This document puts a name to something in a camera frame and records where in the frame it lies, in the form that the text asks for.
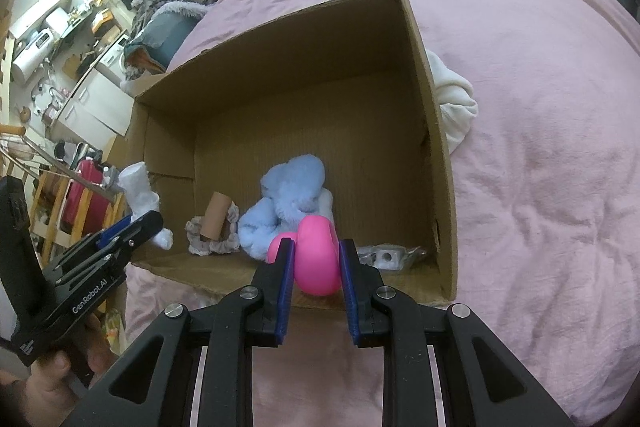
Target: plastic package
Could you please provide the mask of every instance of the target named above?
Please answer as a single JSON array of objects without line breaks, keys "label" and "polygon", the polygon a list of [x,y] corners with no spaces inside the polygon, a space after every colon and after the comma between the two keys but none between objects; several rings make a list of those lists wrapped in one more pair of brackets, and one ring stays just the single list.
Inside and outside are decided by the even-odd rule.
[{"label": "plastic package", "polygon": [[407,250],[399,245],[375,245],[357,250],[360,263],[384,271],[405,271],[427,258],[427,251],[421,247]]}]

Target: pink silicone object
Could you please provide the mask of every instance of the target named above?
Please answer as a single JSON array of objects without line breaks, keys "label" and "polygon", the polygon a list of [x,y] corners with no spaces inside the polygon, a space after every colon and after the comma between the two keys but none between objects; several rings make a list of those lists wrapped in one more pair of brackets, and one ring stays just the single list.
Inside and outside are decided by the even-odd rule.
[{"label": "pink silicone object", "polygon": [[338,238],[331,221],[322,216],[306,216],[300,221],[296,241],[294,277],[310,295],[331,295],[340,289]]},{"label": "pink silicone object", "polygon": [[278,248],[280,247],[280,240],[284,238],[293,239],[296,241],[298,234],[296,232],[284,232],[278,234],[271,244],[269,245],[269,250],[267,250],[267,263],[271,264],[276,260],[276,256],[278,254]]}]

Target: washing machine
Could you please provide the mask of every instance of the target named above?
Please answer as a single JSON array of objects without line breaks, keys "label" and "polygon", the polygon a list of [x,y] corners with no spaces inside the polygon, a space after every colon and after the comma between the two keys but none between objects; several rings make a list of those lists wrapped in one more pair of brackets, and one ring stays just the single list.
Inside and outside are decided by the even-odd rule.
[{"label": "washing machine", "polygon": [[127,41],[129,41],[129,36],[121,35],[95,66],[100,73],[118,87],[125,77],[124,46]]}]

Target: cardboard box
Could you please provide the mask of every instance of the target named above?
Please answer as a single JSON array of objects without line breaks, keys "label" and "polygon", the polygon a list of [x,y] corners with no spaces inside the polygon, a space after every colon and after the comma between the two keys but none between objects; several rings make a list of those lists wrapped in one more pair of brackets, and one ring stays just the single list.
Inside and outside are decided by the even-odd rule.
[{"label": "cardboard box", "polygon": [[[313,6],[138,87],[126,162],[146,162],[175,242],[170,252],[140,248],[138,266],[216,295],[249,283],[256,261],[191,255],[184,225],[216,190],[244,212],[271,166],[312,153],[326,168],[338,237],[426,248],[436,261],[385,282],[422,303],[454,298],[449,153],[408,0]],[[297,294],[294,304],[332,308],[342,298]]]}]

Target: pink bedsheet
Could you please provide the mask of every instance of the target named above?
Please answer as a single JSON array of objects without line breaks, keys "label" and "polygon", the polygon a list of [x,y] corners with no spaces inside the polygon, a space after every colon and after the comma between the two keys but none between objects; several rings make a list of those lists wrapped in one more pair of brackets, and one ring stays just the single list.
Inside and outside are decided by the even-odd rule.
[{"label": "pink bedsheet", "polygon": [[[322,1],[220,0],[170,70]],[[640,26],[615,0],[411,2],[425,47],[480,108],[452,155],[458,300],[589,425],[640,369]],[[131,279],[130,327],[151,313],[136,303],[157,290],[148,277]],[[164,305],[175,283],[161,284]],[[378,425],[380,358],[355,351],[342,323],[303,325],[326,327],[324,343],[298,320],[284,349],[256,358],[256,425]]]}]

